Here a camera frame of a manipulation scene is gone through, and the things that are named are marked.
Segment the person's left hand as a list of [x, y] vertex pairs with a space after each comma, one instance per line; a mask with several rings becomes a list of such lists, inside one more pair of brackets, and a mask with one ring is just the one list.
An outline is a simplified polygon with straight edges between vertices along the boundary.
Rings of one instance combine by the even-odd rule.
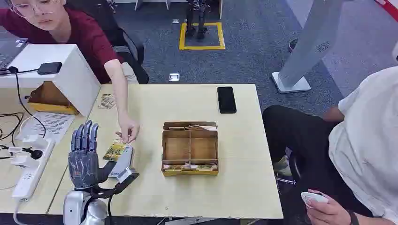
[[127, 114], [118, 115], [118, 124], [120, 131], [116, 131], [115, 134], [122, 139], [124, 144], [135, 141], [140, 130], [140, 125], [132, 120]]

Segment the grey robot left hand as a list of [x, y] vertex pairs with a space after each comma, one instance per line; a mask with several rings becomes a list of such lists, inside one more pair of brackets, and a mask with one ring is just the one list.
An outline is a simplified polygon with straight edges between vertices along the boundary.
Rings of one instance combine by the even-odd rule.
[[108, 179], [116, 162], [109, 161], [99, 167], [97, 131], [99, 125], [88, 120], [81, 124], [71, 137], [68, 155], [69, 175], [77, 190], [94, 187]]

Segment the person's hand with watch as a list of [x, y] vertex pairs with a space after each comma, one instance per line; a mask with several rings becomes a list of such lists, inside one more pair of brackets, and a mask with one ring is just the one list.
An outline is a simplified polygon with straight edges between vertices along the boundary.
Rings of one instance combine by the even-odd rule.
[[307, 216], [313, 225], [350, 225], [351, 217], [337, 201], [330, 196], [317, 191], [308, 189], [308, 192], [322, 195], [328, 199], [327, 203], [310, 200], [306, 207]]

